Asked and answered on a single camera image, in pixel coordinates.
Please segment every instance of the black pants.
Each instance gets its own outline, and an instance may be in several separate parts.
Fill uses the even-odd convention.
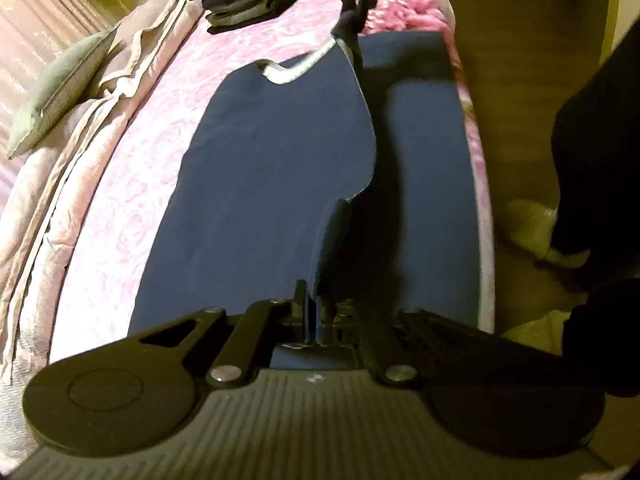
[[[560,185],[553,247],[603,258],[640,249],[640,22],[562,106],[551,145]]]
[[[552,245],[590,250],[590,295],[564,325],[565,356],[619,394],[640,384],[640,22],[556,115]]]

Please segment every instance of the pillowcase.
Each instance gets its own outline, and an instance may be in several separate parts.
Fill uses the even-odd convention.
[[[107,56],[115,33],[115,29],[105,30],[84,38],[47,65],[16,114],[7,142],[8,158],[30,150],[76,104]]]

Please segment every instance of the pink floral bedspread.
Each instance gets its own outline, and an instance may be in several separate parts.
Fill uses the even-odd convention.
[[[51,362],[127,335],[140,278],[182,155],[220,82],[255,59],[281,62],[317,48],[339,11],[340,0],[300,0],[276,20],[216,36],[207,33],[209,24],[200,19],[130,122],[97,187],[60,295]],[[482,263],[479,326],[492,331],[494,254],[488,184],[452,26],[448,0],[380,0],[369,14],[365,33],[413,29],[444,35],[465,110],[476,183]]]

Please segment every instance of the bolt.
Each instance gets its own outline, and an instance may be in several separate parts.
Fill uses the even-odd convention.
[[[219,383],[230,383],[238,380],[241,375],[242,370],[233,365],[217,366],[211,371],[211,377]]]
[[[393,365],[386,369],[386,378],[395,383],[411,381],[418,375],[418,370],[409,365]]]

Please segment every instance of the bed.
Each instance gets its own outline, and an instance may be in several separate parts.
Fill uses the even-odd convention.
[[[211,36],[198,2],[150,0],[133,13],[136,19],[123,21],[122,34],[133,38],[126,62],[98,76],[90,88],[92,99],[63,120],[75,114],[74,124],[84,120],[83,128],[60,126],[34,150],[0,222],[5,319],[0,470],[13,468],[35,446],[20,412],[30,378],[48,362],[127,335],[182,156],[216,88],[252,60],[281,62],[317,48],[339,11],[339,0],[299,0],[275,20]],[[137,31],[136,20],[144,21],[145,13],[145,19],[155,17],[154,26]],[[492,332],[488,183],[454,27],[448,0],[380,0],[364,33],[413,29],[444,37],[463,106],[476,193],[478,326]]]

